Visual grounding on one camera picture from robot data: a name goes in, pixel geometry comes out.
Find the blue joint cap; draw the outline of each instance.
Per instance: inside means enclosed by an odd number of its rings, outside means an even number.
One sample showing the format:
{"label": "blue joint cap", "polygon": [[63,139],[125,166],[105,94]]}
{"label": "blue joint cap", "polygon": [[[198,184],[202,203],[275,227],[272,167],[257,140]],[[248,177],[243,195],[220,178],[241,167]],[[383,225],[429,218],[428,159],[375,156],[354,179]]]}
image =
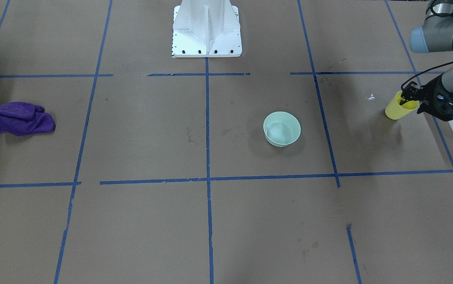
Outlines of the blue joint cap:
{"label": "blue joint cap", "polygon": [[427,41],[425,40],[425,35],[423,34],[423,27],[415,27],[414,30],[412,30],[409,45],[412,52],[429,53]]}

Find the purple towel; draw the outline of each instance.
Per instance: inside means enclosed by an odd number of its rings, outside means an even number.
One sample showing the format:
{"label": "purple towel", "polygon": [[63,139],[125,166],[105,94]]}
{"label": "purple towel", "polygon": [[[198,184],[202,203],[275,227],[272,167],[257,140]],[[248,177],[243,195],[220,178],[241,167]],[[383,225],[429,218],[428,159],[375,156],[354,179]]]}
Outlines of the purple towel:
{"label": "purple towel", "polygon": [[55,122],[42,106],[13,102],[0,106],[0,133],[16,136],[48,133],[55,130]]}

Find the gray surface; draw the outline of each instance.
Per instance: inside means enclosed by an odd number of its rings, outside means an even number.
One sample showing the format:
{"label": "gray surface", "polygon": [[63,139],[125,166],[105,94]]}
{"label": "gray surface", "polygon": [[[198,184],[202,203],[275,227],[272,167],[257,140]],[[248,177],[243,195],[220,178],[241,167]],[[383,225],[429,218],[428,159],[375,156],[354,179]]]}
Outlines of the gray surface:
{"label": "gray surface", "polygon": [[[317,72],[412,70],[384,1],[301,2]],[[203,284],[212,264],[216,283],[354,284],[348,223],[364,284],[453,283],[453,172],[400,175],[453,170],[449,124],[383,115],[410,74],[322,74],[319,93],[312,75],[290,75],[311,71],[296,0],[234,0],[243,56],[209,60],[210,72],[251,73],[208,80],[209,262],[207,182],[175,180],[208,176],[207,79],[147,76],[206,72],[205,59],[170,57],[179,3],[113,1],[99,72],[114,77],[95,85],[93,77],[0,78],[0,104],[39,104],[57,122],[46,135],[0,135],[0,283],[50,283],[58,267],[60,284]],[[408,39],[426,3],[389,5]],[[0,75],[94,74],[107,9],[107,0],[12,0],[0,29]],[[453,59],[411,56],[418,70]],[[261,131],[279,110],[302,126],[284,149]],[[333,174],[326,130],[340,189],[333,176],[291,176]],[[363,176],[344,176],[351,173]],[[216,180],[231,176],[243,180]],[[253,176],[285,179],[244,180]],[[100,185],[146,179],[168,180]],[[68,183],[42,184],[56,182]],[[4,185],[14,183],[34,185]]]}

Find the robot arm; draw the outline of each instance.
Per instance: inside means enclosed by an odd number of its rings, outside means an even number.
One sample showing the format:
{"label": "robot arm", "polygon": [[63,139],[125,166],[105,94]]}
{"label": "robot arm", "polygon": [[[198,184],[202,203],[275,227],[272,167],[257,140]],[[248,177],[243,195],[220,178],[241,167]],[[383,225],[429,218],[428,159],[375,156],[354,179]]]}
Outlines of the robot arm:
{"label": "robot arm", "polygon": [[[413,52],[453,50],[453,0],[431,0],[427,17],[411,34]],[[402,101],[420,101],[417,113],[426,112],[443,121],[453,120],[453,68],[418,87],[411,82],[402,90]]]}

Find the yellow cup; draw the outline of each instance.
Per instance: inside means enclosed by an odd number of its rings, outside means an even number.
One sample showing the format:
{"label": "yellow cup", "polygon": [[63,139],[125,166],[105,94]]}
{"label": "yellow cup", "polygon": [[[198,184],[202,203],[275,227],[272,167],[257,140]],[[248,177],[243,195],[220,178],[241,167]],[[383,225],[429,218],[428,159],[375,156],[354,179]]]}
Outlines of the yellow cup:
{"label": "yellow cup", "polygon": [[402,95],[402,91],[399,91],[385,108],[386,116],[393,120],[402,118],[419,106],[418,101],[409,101],[403,105],[400,105],[400,101],[402,99],[400,95]]}

